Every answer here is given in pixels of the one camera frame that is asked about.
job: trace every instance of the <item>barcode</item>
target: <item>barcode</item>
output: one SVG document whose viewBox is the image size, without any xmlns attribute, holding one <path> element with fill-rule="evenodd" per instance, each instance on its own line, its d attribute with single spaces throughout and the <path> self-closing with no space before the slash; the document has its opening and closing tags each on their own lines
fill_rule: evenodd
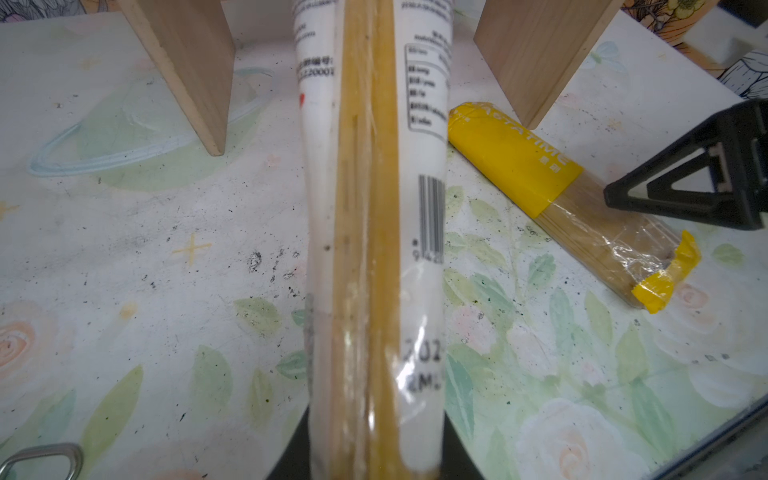
<svg viewBox="0 0 768 480">
<path fill-rule="evenodd" d="M 419 175 L 419 226 L 421 258 L 442 263 L 442 229 L 445 220 L 445 185 L 434 177 Z"/>
</svg>

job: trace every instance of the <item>table surface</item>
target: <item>table surface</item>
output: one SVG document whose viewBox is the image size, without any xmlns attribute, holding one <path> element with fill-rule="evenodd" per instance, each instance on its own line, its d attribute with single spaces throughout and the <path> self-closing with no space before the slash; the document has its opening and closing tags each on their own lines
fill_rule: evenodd
<svg viewBox="0 0 768 480">
<path fill-rule="evenodd" d="M 457 15 L 450 103 L 512 114 L 473 24 Z M 739 101 L 623 13 L 590 58 L 536 133 L 605 181 Z M 258 101 L 219 158 L 157 109 L 168 93 L 120 14 L 3 25 L 0 62 L 0 458 L 70 441 L 82 478 L 265 475 L 308 402 L 290 40 L 238 51 Z M 29 173 L 122 151 L 143 160 Z M 488 480 L 635 480 L 768 392 L 764 231 L 671 220 L 703 261 L 651 316 L 447 163 L 446 409 Z M 473 295 L 514 314 L 492 323 Z"/>
</svg>

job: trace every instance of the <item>plastic bag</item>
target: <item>plastic bag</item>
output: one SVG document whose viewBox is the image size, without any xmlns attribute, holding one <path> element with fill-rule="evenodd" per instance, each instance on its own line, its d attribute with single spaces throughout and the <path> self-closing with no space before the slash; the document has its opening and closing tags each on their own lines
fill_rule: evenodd
<svg viewBox="0 0 768 480">
<path fill-rule="evenodd" d="M 451 110 L 449 140 L 544 231 L 629 304 L 662 310 L 699 263 L 696 242 L 606 207 L 604 185 L 493 104 Z"/>
<path fill-rule="evenodd" d="M 293 5 L 313 478 L 437 478 L 453 5 Z"/>
</svg>

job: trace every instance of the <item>yellow packaging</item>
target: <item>yellow packaging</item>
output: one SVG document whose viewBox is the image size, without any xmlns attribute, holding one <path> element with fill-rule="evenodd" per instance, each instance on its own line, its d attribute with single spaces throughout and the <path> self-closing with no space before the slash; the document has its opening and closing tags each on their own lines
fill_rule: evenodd
<svg viewBox="0 0 768 480">
<path fill-rule="evenodd" d="M 487 102 L 451 110 L 448 139 L 531 218 L 584 170 Z"/>
<path fill-rule="evenodd" d="M 653 217 L 608 208 L 604 185 L 493 104 L 454 108 L 448 134 L 496 187 L 629 304 L 659 312 L 699 263 L 690 233 L 679 241 Z"/>
<path fill-rule="evenodd" d="M 694 236 L 683 230 L 683 240 L 675 249 L 675 257 L 665 270 L 654 273 L 640 282 L 632 294 L 645 305 L 648 312 L 660 312 L 672 300 L 674 287 L 685 280 L 691 270 L 699 264 L 701 252 Z"/>
</svg>

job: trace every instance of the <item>wooden block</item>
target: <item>wooden block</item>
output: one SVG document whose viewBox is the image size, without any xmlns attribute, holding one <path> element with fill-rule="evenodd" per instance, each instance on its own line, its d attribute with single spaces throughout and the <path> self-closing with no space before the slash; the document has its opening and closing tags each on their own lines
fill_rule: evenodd
<svg viewBox="0 0 768 480">
<path fill-rule="evenodd" d="M 235 46 L 218 0 L 119 0 L 211 155 L 224 153 Z"/>
<path fill-rule="evenodd" d="M 475 43 L 526 128 L 536 128 L 622 0 L 488 0 Z"/>
</svg>

